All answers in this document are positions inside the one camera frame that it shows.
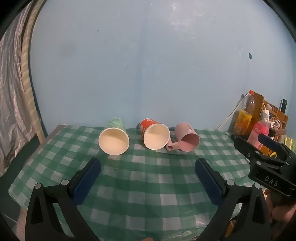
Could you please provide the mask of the person's right hand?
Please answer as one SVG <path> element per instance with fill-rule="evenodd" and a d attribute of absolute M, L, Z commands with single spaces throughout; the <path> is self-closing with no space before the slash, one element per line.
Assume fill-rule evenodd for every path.
<path fill-rule="evenodd" d="M 274 206 L 271 200 L 271 191 L 269 189 L 265 189 L 264 197 L 267 205 L 267 212 L 269 216 L 269 221 L 273 220 L 281 221 L 288 223 L 293 217 L 295 212 L 295 205 L 293 206 Z"/>

